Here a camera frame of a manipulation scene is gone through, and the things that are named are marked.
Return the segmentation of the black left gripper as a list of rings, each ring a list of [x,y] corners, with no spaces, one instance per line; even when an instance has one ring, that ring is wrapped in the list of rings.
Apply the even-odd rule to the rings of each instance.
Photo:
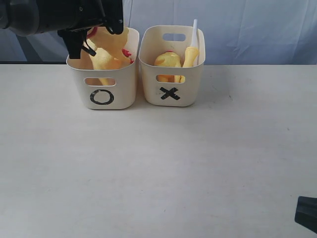
[[[75,11],[75,23],[57,34],[63,38],[70,59],[80,59],[81,51],[96,55],[96,45],[83,43],[95,27],[104,25],[104,7],[101,0],[80,0]]]

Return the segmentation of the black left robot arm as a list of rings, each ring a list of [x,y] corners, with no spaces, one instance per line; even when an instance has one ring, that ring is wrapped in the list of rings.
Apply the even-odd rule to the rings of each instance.
[[[100,3],[95,0],[2,0],[0,27],[19,36],[56,31],[63,39],[69,58],[80,59],[89,29],[104,26]]]

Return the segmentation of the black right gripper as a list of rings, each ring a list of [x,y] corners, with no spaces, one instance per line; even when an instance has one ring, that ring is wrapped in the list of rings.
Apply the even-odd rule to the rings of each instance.
[[[297,224],[317,233],[317,199],[299,196],[294,220]]]

